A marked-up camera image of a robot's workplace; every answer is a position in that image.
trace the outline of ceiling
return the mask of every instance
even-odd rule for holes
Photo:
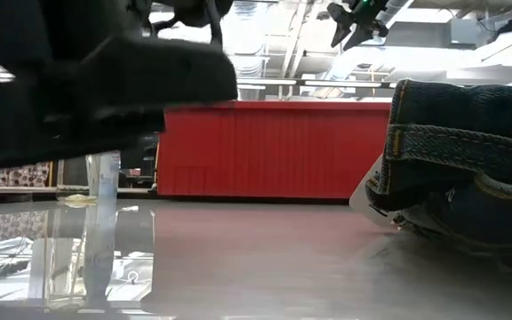
[[[320,13],[330,2],[235,2],[222,27],[225,51],[235,63],[238,77],[375,82],[409,77],[453,84],[512,84],[511,52],[504,52],[503,60],[487,56],[484,61],[478,59],[483,58],[478,53],[485,54],[485,49],[476,50],[512,19],[512,0],[402,1],[407,6],[394,17],[386,39],[342,55],[339,46],[330,46],[335,23],[318,19],[324,18]],[[168,17],[169,12],[154,12],[150,19]],[[208,42],[210,30],[178,25],[159,36]],[[296,87],[287,95],[288,87],[265,87],[248,88],[252,90],[248,96],[260,100],[297,96],[361,100],[387,99],[392,94],[391,90],[351,89],[325,95],[317,94],[314,88]]]

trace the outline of blue jeans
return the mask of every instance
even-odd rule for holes
[[[512,267],[512,87],[403,80],[372,206]]]

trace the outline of red wall panel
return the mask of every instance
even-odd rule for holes
[[[384,145],[387,103],[238,101],[167,114],[163,196],[348,198]]]

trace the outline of red counter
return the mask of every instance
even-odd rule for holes
[[[380,155],[389,103],[238,101],[167,114],[162,196],[349,198]]]

